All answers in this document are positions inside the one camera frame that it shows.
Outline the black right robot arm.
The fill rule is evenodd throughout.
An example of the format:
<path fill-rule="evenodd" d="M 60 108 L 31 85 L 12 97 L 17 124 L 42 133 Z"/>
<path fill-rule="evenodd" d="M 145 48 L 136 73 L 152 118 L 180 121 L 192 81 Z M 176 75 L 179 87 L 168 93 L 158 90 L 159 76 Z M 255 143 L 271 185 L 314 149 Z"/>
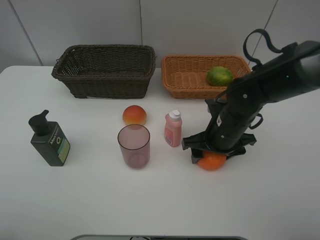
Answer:
<path fill-rule="evenodd" d="M 246 133 L 262 122 L 261 109 L 269 103 L 290 99 L 320 87 L 320 44 L 308 40 L 292 43 L 282 54 L 235 79 L 214 99 L 207 99 L 211 120 L 205 131 L 182 139 L 182 148 L 191 150 L 197 164 L 206 152 L 230 159 L 244 155 L 256 138 Z"/>

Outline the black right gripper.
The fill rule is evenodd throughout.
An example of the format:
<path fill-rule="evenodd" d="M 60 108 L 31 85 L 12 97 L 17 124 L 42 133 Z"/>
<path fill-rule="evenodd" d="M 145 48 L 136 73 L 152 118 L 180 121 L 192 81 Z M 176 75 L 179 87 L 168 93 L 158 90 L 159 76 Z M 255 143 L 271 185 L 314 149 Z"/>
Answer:
<path fill-rule="evenodd" d="M 191 149 L 192 164 L 203 159 L 205 153 L 225 155 L 226 160 L 229 160 L 245 154 L 245 146 L 253 146 L 257 142 L 253 134 L 245 133 L 249 125 L 248 118 L 228 109 L 222 110 L 210 120 L 205 131 L 184 137 L 182 148 Z"/>

